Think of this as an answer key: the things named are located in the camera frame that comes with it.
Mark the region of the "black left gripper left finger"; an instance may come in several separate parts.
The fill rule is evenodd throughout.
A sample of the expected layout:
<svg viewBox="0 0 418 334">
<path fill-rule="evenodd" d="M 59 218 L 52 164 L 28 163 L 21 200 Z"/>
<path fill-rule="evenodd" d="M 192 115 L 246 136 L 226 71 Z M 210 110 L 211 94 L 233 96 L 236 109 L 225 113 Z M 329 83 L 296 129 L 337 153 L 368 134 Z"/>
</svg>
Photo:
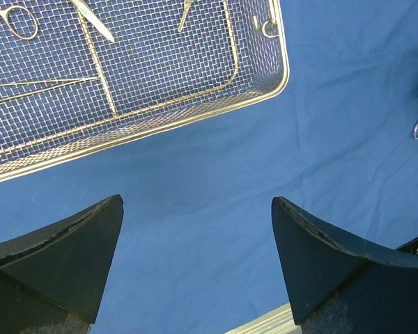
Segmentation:
<svg viewBox="0 0 418 334">
<path fill-rule="evenodd" d="M 89 333 L 123 222 L 112 195 L 0 243 L 0 333 Z"/>
</svg>

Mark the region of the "steel mesh instrument tray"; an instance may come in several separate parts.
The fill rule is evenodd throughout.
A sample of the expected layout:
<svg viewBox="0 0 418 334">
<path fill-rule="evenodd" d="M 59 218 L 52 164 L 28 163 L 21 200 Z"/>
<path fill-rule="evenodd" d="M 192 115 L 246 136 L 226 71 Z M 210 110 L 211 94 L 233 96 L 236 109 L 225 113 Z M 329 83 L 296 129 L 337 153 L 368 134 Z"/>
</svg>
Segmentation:
<svg viewBox="0 0 418 334">
<path fill-rule="evenodd" d="M 32 40 L 0 18 L 0 84 L 98 77 L 0 103 L 0 182 L 278 95 L 290 75 L 278 1 L 0 1 L 37 18 Z"/>
</svg>

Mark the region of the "steel surgical scissors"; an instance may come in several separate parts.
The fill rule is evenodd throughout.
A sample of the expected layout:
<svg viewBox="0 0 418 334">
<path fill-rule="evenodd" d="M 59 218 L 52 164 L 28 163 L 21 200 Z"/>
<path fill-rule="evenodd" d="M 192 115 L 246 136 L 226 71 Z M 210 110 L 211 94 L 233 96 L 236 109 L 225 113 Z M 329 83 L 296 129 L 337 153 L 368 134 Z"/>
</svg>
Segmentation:
<svg viewBox="0 0 418 334">
<path fill-rule="evenodd" d="M 39 32 L 36 16 L 24 6 L 10 5 L 0 8 L 0 18 L 10 32 L 22 40 L 32 40 Z"/>
</svg>

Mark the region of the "blue surgical drape cloth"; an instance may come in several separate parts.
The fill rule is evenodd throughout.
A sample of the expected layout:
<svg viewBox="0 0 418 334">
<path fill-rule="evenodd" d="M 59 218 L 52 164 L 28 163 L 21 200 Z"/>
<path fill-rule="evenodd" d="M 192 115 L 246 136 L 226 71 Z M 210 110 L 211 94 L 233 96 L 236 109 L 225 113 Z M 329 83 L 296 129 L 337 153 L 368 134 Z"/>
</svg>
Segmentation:
<svg viewBox="0 0 418 334">
<path fill-rule="evenodd" d="M 0 183 L 0 242 L 122 196 L 93 333 L 225 333 L 285 304 L 276 196 L 386 247 L 418 237 L 418 1 L 281 9 L 278 96 Z"/>
</svg>

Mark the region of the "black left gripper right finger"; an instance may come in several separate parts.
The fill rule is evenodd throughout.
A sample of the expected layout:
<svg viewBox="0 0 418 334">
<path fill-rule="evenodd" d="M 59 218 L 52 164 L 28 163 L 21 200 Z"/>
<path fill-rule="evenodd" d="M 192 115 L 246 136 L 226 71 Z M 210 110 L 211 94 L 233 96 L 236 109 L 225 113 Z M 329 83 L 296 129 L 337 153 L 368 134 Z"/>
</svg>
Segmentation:
<svg viewBox="0 0 418 334">
<path fill-rule="evenodd" d="M 418 256 L 272 200 L 293 321 L 303 333 L 418 333 Z"/>
</svg>

